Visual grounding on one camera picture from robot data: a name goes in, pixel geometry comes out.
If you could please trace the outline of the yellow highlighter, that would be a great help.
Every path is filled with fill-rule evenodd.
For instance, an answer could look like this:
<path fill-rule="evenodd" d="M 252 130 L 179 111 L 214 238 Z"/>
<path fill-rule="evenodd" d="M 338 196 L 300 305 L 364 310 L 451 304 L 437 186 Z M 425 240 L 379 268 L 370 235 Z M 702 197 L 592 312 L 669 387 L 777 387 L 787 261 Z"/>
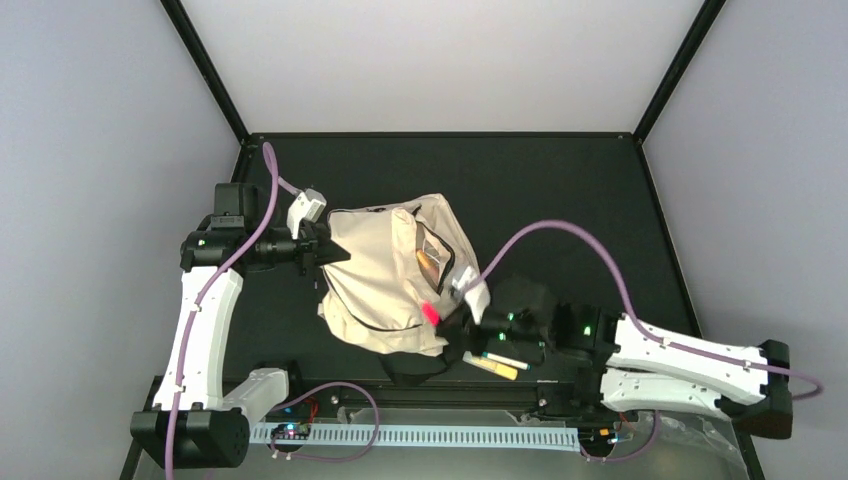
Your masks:
<path fill-rule="evenodd" d="M 475 368 L 492 373 L 506 380 L 514 381 L 518 377 L 518 370 L 515 367 L 485 358 L 482 356 L 473 355 L 466 351 L 463 354 L 462 360 Z"/>

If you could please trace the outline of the beige canvas backpack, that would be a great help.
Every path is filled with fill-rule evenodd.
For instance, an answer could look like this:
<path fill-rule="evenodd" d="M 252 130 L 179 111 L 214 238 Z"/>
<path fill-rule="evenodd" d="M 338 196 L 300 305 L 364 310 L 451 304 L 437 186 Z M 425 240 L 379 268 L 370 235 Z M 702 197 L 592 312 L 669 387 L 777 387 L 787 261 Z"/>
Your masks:
<path fill-rule="evenodd" d="M 448 200 L 440 193 L 402 203 L 336 209 L 328 216 L 332 239 L 351 259 L 323 266 L 328 291 L 318 314 L 338 339 L 377 354 L 384 372 L 398 386 L 418 386 L 432 373 L 406 373 L 392 367 L 391 354 L 411 354 L 439 361 L 446 372 L 461 356 L 445 354 L 448 341 L 437 336 L 422 315 L 432 304 L 442 320 L 461 306 L 451 296 L 450 281 L 458 267 L 471 265 L 481 274 L 472 244 Z M 439 240 L 453 253 L 440 266 L 438 282 L 419 269 L 416 250 L 424 240 Z"/>

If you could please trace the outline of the pink black highlighter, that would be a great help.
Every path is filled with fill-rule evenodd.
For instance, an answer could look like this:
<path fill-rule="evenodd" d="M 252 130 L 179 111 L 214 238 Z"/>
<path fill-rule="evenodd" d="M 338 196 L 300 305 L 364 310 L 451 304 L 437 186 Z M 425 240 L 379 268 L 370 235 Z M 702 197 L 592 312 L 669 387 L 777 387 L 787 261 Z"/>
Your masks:
<path fill-rule="evenodd" d="M 440 313 L 430 303 L 423 303 L 421 305 L 421 312 L 426 320 L 434 327 L 437 327 L 442 322 Z"/>

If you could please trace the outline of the white charger with cable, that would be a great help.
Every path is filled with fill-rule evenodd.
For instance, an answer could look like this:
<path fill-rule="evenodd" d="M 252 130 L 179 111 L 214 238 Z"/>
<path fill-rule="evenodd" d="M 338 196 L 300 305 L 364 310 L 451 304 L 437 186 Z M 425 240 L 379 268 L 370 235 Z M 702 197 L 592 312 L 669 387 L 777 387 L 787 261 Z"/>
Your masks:
<path fill-rule="evenodd" d="M 433 266 L 446 265 L 453 259 L 452 251 L 439 240 L 424 240 L 420 250 Z"/>

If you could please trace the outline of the orange pastel highlighter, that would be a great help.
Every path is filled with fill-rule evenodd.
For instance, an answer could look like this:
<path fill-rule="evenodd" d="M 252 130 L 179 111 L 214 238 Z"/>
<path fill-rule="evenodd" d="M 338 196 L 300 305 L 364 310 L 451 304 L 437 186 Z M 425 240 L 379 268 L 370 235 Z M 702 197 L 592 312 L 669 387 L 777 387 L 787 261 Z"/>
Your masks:
<path fill-rule="evenodd" d="M 438 282 L 440 275 L 440 263 L 438 259 L 434 259 L 422 249 L 417 249 L 415 255 L 421 272 L 433 282 Z"/>

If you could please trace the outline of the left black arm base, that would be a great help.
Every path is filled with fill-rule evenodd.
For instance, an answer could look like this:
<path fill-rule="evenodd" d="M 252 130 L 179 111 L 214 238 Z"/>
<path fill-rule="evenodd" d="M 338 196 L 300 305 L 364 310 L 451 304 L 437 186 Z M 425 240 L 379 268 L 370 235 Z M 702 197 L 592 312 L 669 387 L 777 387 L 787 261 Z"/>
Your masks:
<path fill-rule="evenodd" d="M 287 371 L 289 394 L 280 404 L 291 402 L 317 386 L 316 382 L 304 379 L 295 360 L 262 363 L 260 367 L 282 367 Z M 291 406 L 271 411 L 252 428 L 249 443 L 263 445 L 271 454 L 280 457 L 302 449 L 310 439 L 314 425 L 334 415 L 332 397 L 337 394 L 338 390 L 320 391 Z"/>

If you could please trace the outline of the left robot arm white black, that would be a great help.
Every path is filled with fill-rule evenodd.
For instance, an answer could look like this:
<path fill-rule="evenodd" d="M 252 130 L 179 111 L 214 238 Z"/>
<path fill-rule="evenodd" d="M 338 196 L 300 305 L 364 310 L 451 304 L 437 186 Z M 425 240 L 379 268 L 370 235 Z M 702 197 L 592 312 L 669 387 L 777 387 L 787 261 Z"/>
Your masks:
<path fill-rule="evenodd" d="M 260 207 L 247 183 L 219 183 L 214 210 L 181 244 L 181 310 L 165 375 L 151 406 L 133 414 L 133 439 L 168 476 L 178 469 L 239 466 L 250 435 L 289 395 L 285 367 L 253 370 L 232 391 L 223 383 L 230 323 L 251 270 L 293 263 L 300 274 L 349 259 L 319 217 L 322 194 L 294 190 L 284 225 L 274 227 L 276 197 Z"/>

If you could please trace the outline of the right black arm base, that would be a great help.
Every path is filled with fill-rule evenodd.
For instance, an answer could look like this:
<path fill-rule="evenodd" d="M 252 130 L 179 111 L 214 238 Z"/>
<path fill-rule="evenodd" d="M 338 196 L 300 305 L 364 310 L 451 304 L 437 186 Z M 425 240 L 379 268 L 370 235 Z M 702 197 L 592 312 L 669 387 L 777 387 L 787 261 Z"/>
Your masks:
<path fill-rule="evenodd" d="M 577 430 L 582 450 L 592 457 L 608 458 L 622 431 L 634 431 L 635 411 L 618 412 L 601 403 L 582 402 L 572 383 L 541 383 L 536 386 L 537 407 L 531 415 L 545 421 L 562 421 Z"/>

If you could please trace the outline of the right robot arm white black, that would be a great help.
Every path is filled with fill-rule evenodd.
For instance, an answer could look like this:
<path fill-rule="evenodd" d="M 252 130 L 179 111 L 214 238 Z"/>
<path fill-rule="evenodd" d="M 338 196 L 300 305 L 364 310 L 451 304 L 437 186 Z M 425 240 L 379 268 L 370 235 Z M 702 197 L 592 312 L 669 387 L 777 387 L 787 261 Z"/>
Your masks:
<path fill-rule="evenodd" d="M 557 300 L 545 286 L 510 278 L 479 317 L 464 301 L 428 317 L 461 353 L 482 354 L 494 341 L 534 345 L 538 364 L 564 361 L 574 377 L 552 416 L 601 426 L 616 414 L 660 410 L 729 421 L 757 437 L 784 440 L 793 431 L 789 348 L 767 340 L 753 347 L 712 343 L 637 324 L 625 313 Z"/>

